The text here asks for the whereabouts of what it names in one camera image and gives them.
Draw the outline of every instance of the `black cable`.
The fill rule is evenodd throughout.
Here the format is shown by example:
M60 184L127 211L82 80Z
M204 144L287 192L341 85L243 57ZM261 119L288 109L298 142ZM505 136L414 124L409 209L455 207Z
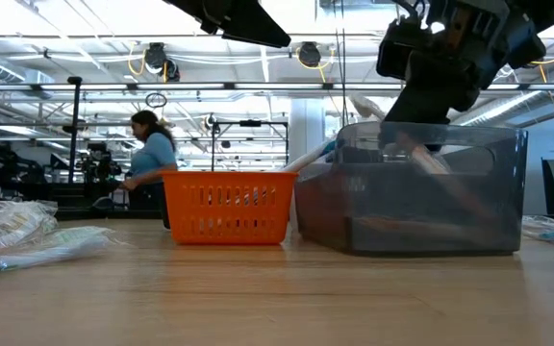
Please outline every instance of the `black cable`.
M341 21L345 23L345 10L343 8L343 0L341 0ZM341 33L343 34L343 79L341 80L343 88L343 115L349 123L349 119L347 118L347 99L345 98L345 25L341 26Z
M407 0L392 0L392 2L404 8L411 18L418 18L418 12L416 12L416 9L412 5L408 4Z
M333 0L333 15L335 16L335 19L337 19L337 5L335 4L335 1L337 0ZM341 83L343 85L343 95L345 95L345 81L343 79L343 69L342 69L342 66L341 66L341 49L340 49L340 44L339 44L339 29L336 27L335 28L335 39L337 40L337 59L338 59L338 63L339 63L339 74L340 74L340 77L341 77ZM341 124L342 126L345 126L345 120L346 120L346 117L347 117L347 112L346 112L346 109L343 108L342 112L341 112Z

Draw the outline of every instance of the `dark hair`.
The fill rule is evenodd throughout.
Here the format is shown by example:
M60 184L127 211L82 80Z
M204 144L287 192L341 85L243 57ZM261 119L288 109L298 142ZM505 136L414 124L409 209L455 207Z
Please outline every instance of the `dark hair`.
M145 140L155 133L162 134L170 140L170 143L172 143L172 150L175 150L174 138L172 137L172 134L166 127L164 127L164 125L159 123L158 116L152 111L137 112L134 116L132 116L132 122L149 126L146 132Z

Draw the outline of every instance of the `column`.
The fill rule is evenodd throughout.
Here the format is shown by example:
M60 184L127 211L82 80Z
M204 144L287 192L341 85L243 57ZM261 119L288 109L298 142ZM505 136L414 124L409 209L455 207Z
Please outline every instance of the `column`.
M290 162L324 142L324 100L292 99L290 111ZM290 203L290 232L298 232L294 194Z

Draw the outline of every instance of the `wooden table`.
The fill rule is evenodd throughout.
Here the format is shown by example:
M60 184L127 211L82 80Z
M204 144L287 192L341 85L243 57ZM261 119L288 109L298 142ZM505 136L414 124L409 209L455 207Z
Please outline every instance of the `wooden table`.
M504 258L366 259L91 224L135 247L1 273L0 345L554 346L554 246L537 241Z

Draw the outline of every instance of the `woman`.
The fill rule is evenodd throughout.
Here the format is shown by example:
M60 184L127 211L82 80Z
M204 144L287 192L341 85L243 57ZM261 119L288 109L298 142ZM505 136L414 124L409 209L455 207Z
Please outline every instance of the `woman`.
M134 114L132 130L134 136L144 143L144 147L132 157L132 178L125 180L121 187L133 191L139 185L150 186L152 196L158 198L160 203L164 227L170 229L160 171L177 169L174 139L170 131L159 123L157 115L151 111L139 111Z

